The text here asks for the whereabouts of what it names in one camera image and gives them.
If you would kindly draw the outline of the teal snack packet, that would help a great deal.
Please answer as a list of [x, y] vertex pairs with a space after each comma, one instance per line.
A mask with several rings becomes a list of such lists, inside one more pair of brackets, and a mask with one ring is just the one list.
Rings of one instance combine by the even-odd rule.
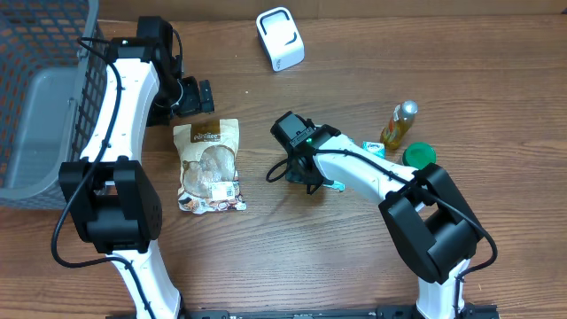
[[346, 189], [346, 186], [343, 183], [338, 182], [338, 181], [332, 181], [332, 182], [326, 183], [326, 184], [324, 184], [324, 186], [327, 187], [327, 188], [339, 191], [339, 192], [342, 192]]

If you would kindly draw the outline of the beige Pantree snack pouch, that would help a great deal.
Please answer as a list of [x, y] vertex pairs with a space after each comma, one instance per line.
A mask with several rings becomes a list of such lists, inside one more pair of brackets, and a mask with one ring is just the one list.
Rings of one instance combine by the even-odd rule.
[[219, 119], [173, 128], [181, 173], [178, 206], [184, 212], [205, 214], [244, 211], [236, 167], [239, 121]]

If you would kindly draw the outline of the small teal tissue pack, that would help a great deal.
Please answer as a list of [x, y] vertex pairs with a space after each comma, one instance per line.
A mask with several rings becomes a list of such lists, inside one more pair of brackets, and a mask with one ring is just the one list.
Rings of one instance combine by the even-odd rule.
[[361, 146], [363, 150], [370, 152], [381, 159], [386, 157], [385, 147], [382, 143], [363, 141]]

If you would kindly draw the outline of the yellow liquid bottle silver cap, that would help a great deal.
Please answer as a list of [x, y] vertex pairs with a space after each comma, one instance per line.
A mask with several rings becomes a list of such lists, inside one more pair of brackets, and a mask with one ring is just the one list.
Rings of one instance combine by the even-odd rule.
[[407, 100], [396, 105], [390, 120], [384, 127], [380, 142], [388, 150], [396, 150], [400, 147], [403, 137], [412, 127], [418, 113], [418, 105], [413, 100]]

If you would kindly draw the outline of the green lid jar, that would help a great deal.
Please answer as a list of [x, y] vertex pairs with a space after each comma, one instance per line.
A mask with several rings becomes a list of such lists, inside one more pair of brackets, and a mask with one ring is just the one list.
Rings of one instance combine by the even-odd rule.
[[437, 153], [434, 148], [427, 143], [418, 142], [408, 146], [403, 152], [401, 163], [407, 167], [423, 169], [427, 165], [437, 162]]

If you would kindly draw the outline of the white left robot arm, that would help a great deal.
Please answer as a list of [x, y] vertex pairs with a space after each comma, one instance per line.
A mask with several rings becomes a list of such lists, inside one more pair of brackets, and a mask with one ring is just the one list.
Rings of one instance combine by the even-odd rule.
[[80, 37], [89, 54], [106, 65], [105, 94], [94, 131], [79, 160], [61, 164], [58, 182], [80, 239], [99, 258], [66, 261], [58, 252], [59, 221], [50, 249], [66, 268], [111, 263], [135, 304], [135, 318], [184, 318], [183, 296], [173, 285], [158, 237], [162, 207], [141, 164], [145, 130], [174, 117], [212, 113], [209, 81], [183, 74], [181, 37], [160, 16], [142, 16], [136, 35], [112, 40]]

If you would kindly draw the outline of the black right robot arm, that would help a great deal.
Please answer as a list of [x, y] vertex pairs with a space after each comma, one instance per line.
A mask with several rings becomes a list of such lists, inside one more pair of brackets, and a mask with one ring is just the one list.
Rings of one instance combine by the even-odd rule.
[[418, 316], [470, 313], [462, 284], [485, 232], [445, 169], [388, 161], [338, 129], [293, 112], [277, 119], [270, 132], [287, 153], [278, 166], [289, 182], [306, 185], [309, 195], [339, 182], [378, 205], [398, 254], [418, 277]]

